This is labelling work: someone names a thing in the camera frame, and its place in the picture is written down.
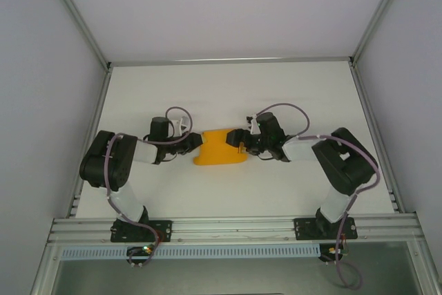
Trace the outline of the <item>orange paper box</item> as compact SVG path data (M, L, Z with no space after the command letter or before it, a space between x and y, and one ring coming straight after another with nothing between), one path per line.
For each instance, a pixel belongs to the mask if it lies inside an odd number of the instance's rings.
M193 163L197 166L215 166L245 162L248 155L240 147L227 144L227 134L233 129L218 129L202 133L203 144Z

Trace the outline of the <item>small left circuit board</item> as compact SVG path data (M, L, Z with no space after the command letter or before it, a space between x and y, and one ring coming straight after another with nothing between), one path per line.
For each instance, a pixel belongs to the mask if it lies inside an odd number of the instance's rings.
M141 247L129 247L126 250L126 255L129 258L133 257L149 257L155 251L154 245L143 245Z

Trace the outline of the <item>small circuit board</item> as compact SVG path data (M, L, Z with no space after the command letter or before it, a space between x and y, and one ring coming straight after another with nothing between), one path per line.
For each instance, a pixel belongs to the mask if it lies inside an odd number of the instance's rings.
M129 258L133 257L149 257L155 251L154 245L143 245L141 247L129 247L126 250L126 255Z
M336 246L331 243L320 244L320 256L319 259L324 263L336 262L341 260L344 256L348 255L349 250L346 246L339 244L338 257L336 258Z

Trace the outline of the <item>small right circuit board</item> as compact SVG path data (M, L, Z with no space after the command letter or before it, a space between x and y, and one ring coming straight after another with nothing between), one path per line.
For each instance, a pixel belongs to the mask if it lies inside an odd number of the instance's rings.
M339 244L338 257L336 258L336 246L331 243L320 244L320 256L319 259L324 263L336 262L341 260L344 256L348 255L349 250L346 246Z

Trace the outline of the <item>grey metal sheet panel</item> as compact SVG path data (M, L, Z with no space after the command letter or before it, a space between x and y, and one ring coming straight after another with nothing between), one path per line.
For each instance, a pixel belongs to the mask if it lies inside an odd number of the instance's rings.
M131 268L120 260L63 262L51 295L421 295L401 267L364 269L363 286L345 289L316 259L157 260Z

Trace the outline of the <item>aluminium table side rail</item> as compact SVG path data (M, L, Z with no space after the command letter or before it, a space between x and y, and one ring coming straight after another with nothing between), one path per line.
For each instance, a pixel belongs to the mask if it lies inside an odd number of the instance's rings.
M106 95L108 92L108 87L111 81L111 75L112 75L112 71L113 71L113 67L112 64L109 63L108 64L108 69L105 72L104 75L104 80L102 82L102 86L100 88L99 91L99 96L97 98L97 101L95 103L95 106L93 108L93 113L92 113L92 117L90 119L90 123L88 125L88 130L86 132L86 137L85 137L85 141L84 141L84 145L81 148L81 154L79 157L79 164L78 166L81 165L81 162L86 154L86 152L89 149L89 146L91 145L91 142L94 140L94 137L96 135L97 132L97 128L99 125L99 120L100 117L102 115L102 110L104 107L104 102L106 99ZM75 203L77 203L79 201L79 199L81 198L81 191L83 188L83 183L84 181L82 180L82 178L80 177L79 174L79 169L77 170L76 176L73 180L73 192L72 192L72 197L70 199L70 203L68 206L68 211L66 212L66 217L67 218L72 218L76 216L76 205Z
M363 107L365 119L369 127L370 135L374 143L374 148L376 150L379 164L383 172L383 177L385 179L386 186L395 198L395 203L397 205L398 212L405 213L405 205L401 197L401 193L398 187L398 182L396 181L396 177L394 175L390 159L387 155L387 151L381 137L381 132L378 127L378 123L376 121L372 105L369 101L367 91L364 87L361 74L359 73L356 65L354 65L351 61L349 62L349 69L352 74L352 78L356 90L358 92L361 105Z

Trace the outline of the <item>long aluminium frame bar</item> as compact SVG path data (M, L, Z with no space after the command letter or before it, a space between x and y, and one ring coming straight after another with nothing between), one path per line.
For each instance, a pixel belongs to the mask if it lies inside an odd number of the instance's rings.
M176 59L150 61L113 61L110 67L137 67L137 66L190 66L203 64L259 64L284 62L328 62L351 61L352 57L240 57L240 58L213 58L213 59Z

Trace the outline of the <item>wide aluminium mounting rail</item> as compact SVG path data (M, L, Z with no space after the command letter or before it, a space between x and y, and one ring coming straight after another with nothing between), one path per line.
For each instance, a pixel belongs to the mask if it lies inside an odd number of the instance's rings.
M262 244L295 242L294 216L176 218L171 244ZM406 242L424 239L414 213L354 215L356 242ZM55 219L48 244L110 245L110 218Z

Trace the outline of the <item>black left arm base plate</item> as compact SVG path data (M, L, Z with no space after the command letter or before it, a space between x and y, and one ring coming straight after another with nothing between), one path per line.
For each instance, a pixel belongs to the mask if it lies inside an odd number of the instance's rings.
M150 220L148 226L152 228L160 242L171 240L172 222L170 220ZM132 225L117 219L110 228L111 242L154 242L155 235L146 227Z

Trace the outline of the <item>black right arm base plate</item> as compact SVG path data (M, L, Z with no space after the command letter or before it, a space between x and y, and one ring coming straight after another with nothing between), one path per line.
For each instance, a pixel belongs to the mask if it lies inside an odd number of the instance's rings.
M330 223L327 220L317 218L295 218L294 232L297 240L335 240L341 221ZM353 218L345 219L341 234L346 239L358 238L356 223Z

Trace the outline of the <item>aluminium frame post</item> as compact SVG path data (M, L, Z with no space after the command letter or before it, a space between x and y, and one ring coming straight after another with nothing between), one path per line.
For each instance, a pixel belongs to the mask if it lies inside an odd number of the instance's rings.
M380 0L375 8L373 15L371 16L368 25L364 29L363 35L360 38L352 56L349 58L350 66L355 68L360 58L363 56L365 49L369 42L372 40L376 30L381 24L383 17L386 15L393 0Z
M108 72L110 62L104 56L74 0L61 0L101 67Z

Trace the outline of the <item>short aluminium frame leg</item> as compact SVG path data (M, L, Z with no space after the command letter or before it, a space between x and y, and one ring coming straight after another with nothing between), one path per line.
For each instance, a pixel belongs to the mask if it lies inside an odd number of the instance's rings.
M51 295L59 270L62 247L46 245L30 295Z
M442 295L442 283L426 241L407 241L407 248L422 295Z

